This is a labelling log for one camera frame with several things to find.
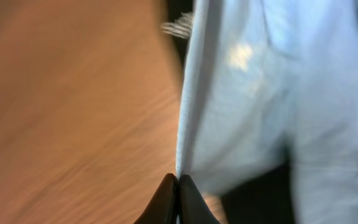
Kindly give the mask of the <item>light blue t-shirt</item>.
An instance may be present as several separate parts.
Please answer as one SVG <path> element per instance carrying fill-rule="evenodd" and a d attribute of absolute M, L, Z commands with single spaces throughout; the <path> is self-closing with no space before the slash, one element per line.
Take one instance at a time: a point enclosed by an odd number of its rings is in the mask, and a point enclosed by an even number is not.
<path fill-rule="evenodd" d="M 358 223 L 358 1 L 196 1 L 177 174 L 222 196 L 285 156 L 298 223 Z"/>

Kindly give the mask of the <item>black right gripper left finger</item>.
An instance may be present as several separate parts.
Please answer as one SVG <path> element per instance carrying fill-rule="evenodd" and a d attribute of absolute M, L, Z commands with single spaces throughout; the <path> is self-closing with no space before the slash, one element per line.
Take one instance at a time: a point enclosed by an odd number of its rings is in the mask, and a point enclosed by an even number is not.
<path fill-rule="evenodd" d="M 176 224 L 177 187 L 177 178 L 172 173 L 166 174 L 134 224 Z"/>

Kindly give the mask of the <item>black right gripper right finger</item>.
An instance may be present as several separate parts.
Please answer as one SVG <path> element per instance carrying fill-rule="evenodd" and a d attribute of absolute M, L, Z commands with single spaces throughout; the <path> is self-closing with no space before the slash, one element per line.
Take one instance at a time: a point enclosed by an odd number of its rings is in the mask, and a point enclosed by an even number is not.
<path fill-rule="evenodd" d="M 180 224 L 219 224 L 189 175 L 179 180 Z"/>

